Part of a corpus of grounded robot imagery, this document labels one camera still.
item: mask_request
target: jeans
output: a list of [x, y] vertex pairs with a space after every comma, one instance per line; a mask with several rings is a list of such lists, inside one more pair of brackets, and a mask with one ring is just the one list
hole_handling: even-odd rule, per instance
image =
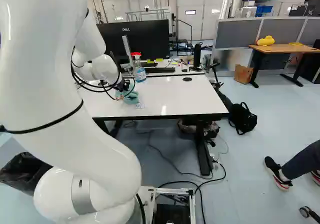
[[300, 151], [294, 158], [284, 164], [281, 170], [283, 175], [290, 180], [311, 171], [320, 170], [320, 140]]

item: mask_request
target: small wheel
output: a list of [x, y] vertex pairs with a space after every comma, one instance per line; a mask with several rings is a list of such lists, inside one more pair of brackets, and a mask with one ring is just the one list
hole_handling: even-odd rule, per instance
[[304, 218], [308, 218], [310, 217], [309, 215], [309, 210], [306, 207], [301, 207], [299, 209], [300, 214], [304, 217]]

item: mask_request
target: plastic bottle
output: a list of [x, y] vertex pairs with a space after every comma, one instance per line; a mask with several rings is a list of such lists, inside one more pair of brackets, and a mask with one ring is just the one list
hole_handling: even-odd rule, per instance
[[147, 79], [146, 69], [144, 69], [140, 63], [141, 53], [140, 52], [132, 52], [131, 56], [134, 59], [134, 61], [133, 61], [134, 70], [133, 71], [134, 71], [135, 81], [137, 83], [141, 83]]

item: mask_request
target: sneaker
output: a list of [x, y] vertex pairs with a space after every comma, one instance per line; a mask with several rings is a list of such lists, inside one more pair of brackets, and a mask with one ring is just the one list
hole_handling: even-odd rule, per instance
[[320, 186], [320, 171], [311, 171], [312, 180]]
[[283, 181], [280, 178], [279, 170], [281, 169], [281, 166], [277, 164], [270, 156], [266, 156], [264, 158], [264, 166], [269, 172], [269, 174], [272, 175], [276, 186], [282, 190], [282, 191], [288, 191], [289, 187], [292, 187], [292, 182], [289, 181]]

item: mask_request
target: yellow object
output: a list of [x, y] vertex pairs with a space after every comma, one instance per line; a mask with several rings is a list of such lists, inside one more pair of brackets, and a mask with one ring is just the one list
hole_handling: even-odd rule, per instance
[[275, 42], [276, 42], [276, 41], [275, 41], [275, 39], [273, 39], [272, 36], [267, 35], [265, 38], [259, 39], [259, 40], [256, 42], [256, 44], [257, 44], [258, 46], [270, 46], [270, 45], [274, 44]]
[[289, 45], [292, 45], [292, 46], [303, 46], [303, 44], [300, 43], [300, 42], [290, 42]]

